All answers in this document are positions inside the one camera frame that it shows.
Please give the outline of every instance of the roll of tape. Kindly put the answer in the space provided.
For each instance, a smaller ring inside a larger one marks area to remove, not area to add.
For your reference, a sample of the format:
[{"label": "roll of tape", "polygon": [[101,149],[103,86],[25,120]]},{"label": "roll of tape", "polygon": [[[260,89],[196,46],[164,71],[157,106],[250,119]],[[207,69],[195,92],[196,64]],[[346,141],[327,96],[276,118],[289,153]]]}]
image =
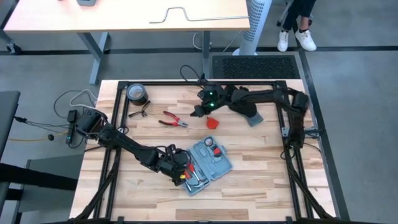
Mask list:
[{"label": "roll of tape", "polygon": [[148,93],[141,84],[133,84],[127,89],[127,97],[136,106],[142,106],[148,101]]}]

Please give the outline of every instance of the pliers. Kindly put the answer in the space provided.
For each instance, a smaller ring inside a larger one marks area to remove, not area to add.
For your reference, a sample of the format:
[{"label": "pliers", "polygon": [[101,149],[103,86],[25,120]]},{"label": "pliers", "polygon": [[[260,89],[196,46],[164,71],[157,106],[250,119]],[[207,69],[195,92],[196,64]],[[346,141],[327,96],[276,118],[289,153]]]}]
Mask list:
[{"label": "pliers", "polygon": [[174,122],[165,122],[165,121],[160,121],[160,124],[164,124],[164,125],[169,125],[169,126],[181,126],[181,127],[188,127],[188,123],[182,121],[179,117],[175,116],[174,114],[167,112],[167,111],[163,111],[163,114],[166,114],[170,117],[172,117],[175,121]]}]

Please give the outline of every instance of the metal wire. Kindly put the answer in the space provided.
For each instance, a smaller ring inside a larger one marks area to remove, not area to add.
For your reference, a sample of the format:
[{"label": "metal wire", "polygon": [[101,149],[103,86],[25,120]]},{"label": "metal wire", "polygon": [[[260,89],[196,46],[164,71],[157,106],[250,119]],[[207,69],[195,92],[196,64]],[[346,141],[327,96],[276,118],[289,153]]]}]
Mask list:
[{"label": "metal wire", "polygon": [[213,17],[213,18],[200,18],[200,19],[190,19],[187,15],[187,12],[184,7],[170,7],[166,10],[166,13],[164,15],[164,18],[161,21],[152,21],[149,22],[150,24],[160,24],[166,21],[167,16],[169,14],[170,9],[182,9],[184,12],[184,16],[186,20],[190,22],[195,22],[195,21],[214,21],[214,20],[222,20],[222,19],[249,19],[249,16],[229,16],[229,17]]}]

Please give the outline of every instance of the person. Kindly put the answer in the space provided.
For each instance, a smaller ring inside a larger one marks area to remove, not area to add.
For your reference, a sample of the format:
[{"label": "person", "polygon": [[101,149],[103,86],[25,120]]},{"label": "person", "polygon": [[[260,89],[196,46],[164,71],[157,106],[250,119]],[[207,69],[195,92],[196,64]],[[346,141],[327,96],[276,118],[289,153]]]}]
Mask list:
[{"label": "person", "polygon": [[300,45],[308,51],[317,49],[312,37],[310,28],[310,15],[316,0],[294,0],[287,13],[282,30],[279,33],[278,50],[285,52],[289,41],[289,30],[293,28],[298,16],[301,16],[300,29],[295,33]]}]

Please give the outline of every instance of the screwdriver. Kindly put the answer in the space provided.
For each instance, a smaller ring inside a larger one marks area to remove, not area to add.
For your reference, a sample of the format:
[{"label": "screwdriver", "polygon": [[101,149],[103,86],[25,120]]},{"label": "screwdriver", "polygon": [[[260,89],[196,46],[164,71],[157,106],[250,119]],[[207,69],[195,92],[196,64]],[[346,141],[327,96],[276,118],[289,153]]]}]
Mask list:
[{"label": "screwdriver", "polygon": [[200,182],[201,180],[199,179],[197,173],[195,172],[195,168],[192,164],[189,164],[188,166],[189,170],[192,172],[193,175],[195,175],[195,177],[198,179],[198,181]]},{"label": "screwdriver", "polygon": [[187,187],[188,187],[188,190],[191,192],[191,191],[192,191],[192,189],[191,189],[191,187],[189,186],[189,184],[188,184],[187,182],[185,182],[185,184],[187,185]]},{"label": "screwdriver", "polygon": [[188,171],[184,171],[184,175],[185,175],[185,178],[187,179],[187,180],[189,180],[189,179],[191,179],[192,178],[192,176],[191,176],[191,174],[188,172]]}]

